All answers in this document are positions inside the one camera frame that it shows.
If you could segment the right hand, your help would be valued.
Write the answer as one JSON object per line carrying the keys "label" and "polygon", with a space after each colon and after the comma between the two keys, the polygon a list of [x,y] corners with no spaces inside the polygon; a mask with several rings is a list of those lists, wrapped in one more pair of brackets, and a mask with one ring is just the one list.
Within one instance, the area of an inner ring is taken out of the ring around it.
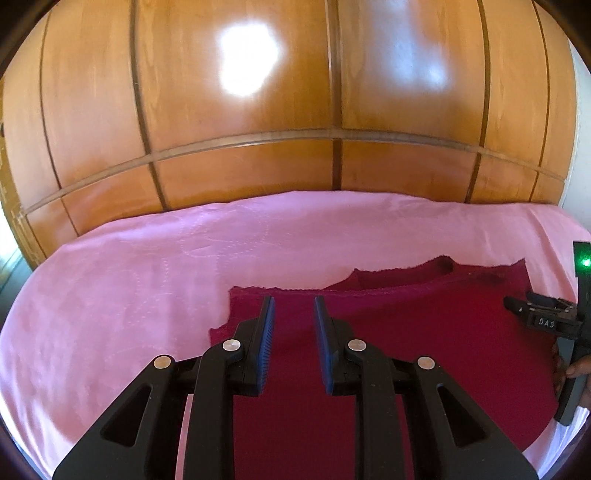
{"label": "right hand", "polygon": [[574,362],[572,365],[566,365],[564,359],[559,353],[558,343],[555,342],[552,347],[552,358],[554,361],[554,369],[552,374],[553,389],[556,398],[560,397],[564,383],[567,379],[578,379],[582,377],[586,380],[585,388],[581,395],[579,406],[587,410],[591,409],[591,392],[590,392],[590,374],[591,374],[591,360],[590,356],[584,356],[580,360]]}

